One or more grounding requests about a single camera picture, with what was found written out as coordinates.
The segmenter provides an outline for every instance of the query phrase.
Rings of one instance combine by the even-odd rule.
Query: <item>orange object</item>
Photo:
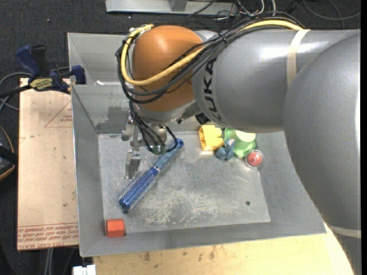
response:
[[[106,220],[107,237],[119,237],[125,235],[125,223],[123,219]]]
[[[134,80],[145,80],[162,72],[175,59],[200,43],[202,43],[202,39],[195,32],[182,26],[162,25],[143,33],[137,39],[132,53],[132,75]],[[177,72],[144,86],[144,89],[138,86],[135,86],[134,89],[140,92],[158,89],[167,84]],[[191,102],[194,100],[194,93],[191,80],[187,80],[188,77],[191,77],[191,72],[169,88],[168,93],[160,99],[143,104],[142,107],[149,111],[164,112]],[[137,96],[136,98],[145,100],[150,97]]]

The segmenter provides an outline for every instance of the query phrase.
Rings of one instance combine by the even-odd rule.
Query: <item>yellow block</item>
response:
[[[199,129],[200,143],[203,151],[215,151],[223,147],[222,130],[214,125],[202,125]]]

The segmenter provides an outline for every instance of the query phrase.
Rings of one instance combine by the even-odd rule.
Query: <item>wooden table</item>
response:
[[[353,275],[339,242],[326,234],[94,257],[98,275]]]

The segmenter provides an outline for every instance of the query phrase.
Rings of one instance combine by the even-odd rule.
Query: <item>brush handle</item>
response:
[[[164,155],[159,156],[158,160],[154,163],[154,167],[159,168],[159,170],[163,170],[165,165],[169,163],[169,161],[172,160],[174,155],[184,146],[184,142],[182,139],[177,139],[177,146],[172,151],[165,153]]]

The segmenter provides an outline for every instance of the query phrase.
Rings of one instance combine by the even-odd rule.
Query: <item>black floor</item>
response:
[[[285,11],[293,0],[275,0],[277,9]],[[247,0],[252,5],[255,0]],[[209,18],[184,15],[160,14],[107,14],[105,0],[0,0],[0,78],[19,71],[15,52],[23,45],[44,44],[48,48],[51,67],[68,65],[67,33],[126,33],[129,28],[143,23],[156,25],[175,24],[196,29],[224,30],[231,21],[214,21]],[[348,17],[360,11],[361,0],[306,0],[311,9],[320,15]],[[312,29],[355,29],[361,27],[361,16],[343,21],[328,20],[311,14],[301,3],[292,13],[306,27]],[[1,92],[15,88],[16,82],[6,82]],[[18,105],[14,96],[12,104]],[[8,132],[15,150],[18,139],[18,112],[5,108],[0,113],[0,125]],[[46,251],[18,252],[15,248],[15,225],[17,217],[17,174],[0,182],[0,247],[6,261],[1,258],[0,275],[10,270],[15,274],[43,274]],[[71,254],[71,265],[82,264],[77,251],[68,248],[54,252],[54,273],[61,274]]]

